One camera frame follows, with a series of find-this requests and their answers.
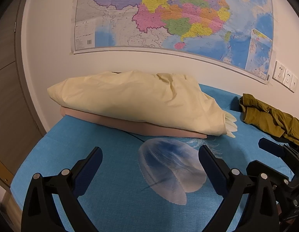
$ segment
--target white wall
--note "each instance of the white wall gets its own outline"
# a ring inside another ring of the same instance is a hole
[[[263,85],[231,70],[184,57],[146,52],[71,53],[73,0],[27,0],[22,27],[22,54],[28,87],[48,131],[61,118],[46,89],[68,77],[110,70],[193,75],[199,83],[236,94],[250,93],[299,118],[299,83],[295,93],[271,80]],[[286,0],[273,0],[274,50],[277,60],[299,79],[299,18]]]

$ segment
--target folded blanket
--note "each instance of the folded blanket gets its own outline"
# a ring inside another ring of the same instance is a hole
[[[236,131],[236,119],[187,75],[140,71],[68,78],[48,88],[63,107],[111,118],[148,122],[207,135]]]
[[[205,134],[154,125],[147,122],[135,122],[118,118],[110,118],[98,114],[86,113],[75,109],[60,107],[62,116],[69,115],[74,118],[85,120],[87,122],[116,128],[129,133],[135,133],[143,136],[167,136],[179,138],[207,138]]]

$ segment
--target black cable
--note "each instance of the black cable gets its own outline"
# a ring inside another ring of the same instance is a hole
[[[129,133],[129,132],[126,132],[126,131],[123,131],[123,132],[128,133],[129,135],[131,135],[131,136],[137,138],[138,140],[140,140],[140,141],[142,141],[142,142],[145,142],[144,140],[140,139],[138,136],[133,135],[132,133]]]

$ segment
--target pink folded cloth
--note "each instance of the pink folded cloth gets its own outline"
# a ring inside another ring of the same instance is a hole
[[[180,137],[180,138],[206,138],[207,136],[202,133],[164,127],[154,125],[147,122],[135,122],[123,119],[116,119],[97,115],[93,113],[86,113],[66,107],[60,107],[60,114],[62,116],[69,115],[81,120],[85,120],[91,123],[105,125],[107,127],[116,128],[130,133],[135,133],[143,136],[168,136],[168,137]]]

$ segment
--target black clamp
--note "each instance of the black clamp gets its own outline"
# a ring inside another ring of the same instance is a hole
[[[299,231],[299,153],[265,138],[259,141],[259,147],[280,157],[290,167],[294,172],[292,181],[257,160],[248,164],[247,175],[243,175],[216,158],[208,146],[200,147],[199,161],[216,193],[224,198],[203,232],[225,232],[245,193],[249,196],[234,232]],[[276,201],[281,207],[280,215]],[[292,225],[287,222],[291,219],[295,219]]]
[[[75,232],[98,232],[77,198],[83,195],[102,162],[102,150],[95,147],[86,159],[56,176],[33,175],[25,198],[22,232],[67,232],[58,215],[53,194],[57,194]]]

